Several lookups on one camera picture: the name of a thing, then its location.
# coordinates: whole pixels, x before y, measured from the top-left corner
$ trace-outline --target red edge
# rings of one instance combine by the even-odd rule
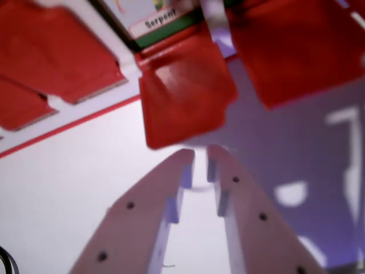
[[[226,60],[226,62],[230,62],[230,61],[235,60],[237,58],[238,58],[238,55],[237,54],[234,54],[234,55],[231,55],[231,56],[225,58],[225,60]],[[107,107],[107,108],[105,108],[103,110],[100,110],[98,112],[95,112],[93,114],[90,114],[89,116],[85,116],[84,118],[81,118],[79,120],[73,121],[73,122],[71,122],[69,124],[66,124],[64,126],[61,126],[59,128],[56,128],[55,130],[52,130],[50,132],[47,132],[46,134],[43,134],[41,136],[38,136],[38,137],[36,137],[34,139],[31,139],[29,141],[26,141],[25,143],[22,143],[22,144],[20,144],[20,145],[18,145],[16,147],[13,147],[13,148],[11,148],[11,149],[9,149],[7,151],[1,152],[0,153],[0,158],[5,157],[5,156],[8,156],[9,154],[12,154],[15,151],[21,150],[22,148],[25,148],[25,147],[30,146],[32,144],[35,144],[35,143],[37,143],[39,141],[42,141],[45,138],[51,137],[51,136],[56,135],[56,134],[58,134],[58,133],[60,133],[62,131],[68,130],[71,127],[78,126],[79,124],[82,124],[82,123],[87,122],[87,121],[89,121],[91,119],[94,119],[96,117],[99,117],[99,116],[101,116],[103,114],[106,114],[106,113],[108,113],[110,111],[116,110],[117,108],[126,106],[126,105],[128,105],[130,103],[133,103],[133,102],[139,100],[139,99],[140,99],[139,95],[134,96],[134,97],[131,97],[131,98],[129,98],[127,100],[124,100],[124,101],[122,101],[122,102],[120,102],[118,104],[115,104],[113,106]]]

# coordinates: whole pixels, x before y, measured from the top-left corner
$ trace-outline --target screw hole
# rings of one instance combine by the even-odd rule
[[[134,207],[135,207],[134,202],[129,202],[129,203],[127,204],[127,208],[128,208],[128,209],[132,209],[132,208],[134,208]]]
[[[299,265],[297,267],[297,274],[306,274],[306,270],[304,269],[304,267],[302,267],[301,265]]]
[[[267,220],[267,215],[265,213],[260,213],[260,215],[258,215],[258,217],[263,220],[266,221]]]
[[[108,258],[108,254],[105,251],[101,251],[98,255],[98,262],[103,262]]]

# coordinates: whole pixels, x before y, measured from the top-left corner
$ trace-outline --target black cable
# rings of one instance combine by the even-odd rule
[[[11,268],[10,259],[9,259],[8,255],[7,255],[6,250],[3,249],[2,247],[0,247],[0,259],[2,260],[2,263],[4,264],[5,273],[6,274],[12,274],[13,273],[13,269]]]
[[[2,247],[0,247],[0,259],[5,267],[5,274],[13,274],[11,266],[13,266],[14,274],[19,274],[19,268],[14,258]]]

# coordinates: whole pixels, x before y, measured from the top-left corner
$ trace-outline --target label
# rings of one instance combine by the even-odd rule
[[[143,19],[137,24],[131,26],[129,28],[129,32],[132,34],[134,38],[141,37],[144,34],[157,30],[161,26],[164,26],[169,22],[174,21],[175,19],[184,15],[185,13],[177,11],[173,7],[164,8],[159,12],[157,12],[156,14],[154,14],[153,16]]]

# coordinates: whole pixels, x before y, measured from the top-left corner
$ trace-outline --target red flap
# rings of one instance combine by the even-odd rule
[[[0,1],[0,74],[70,103],[120,82],[113,55],[65,8]]]
[[[202,23],[136,55],[147,145],[160,148],[223,125],[236,86]]]
[[[228,10],[228,17],[233,43],[268,107],[364,73],[365,32],[333,0],[270,0]]]
[[[0,126],[18,130],[54,110],[37,93],[0,78]]]

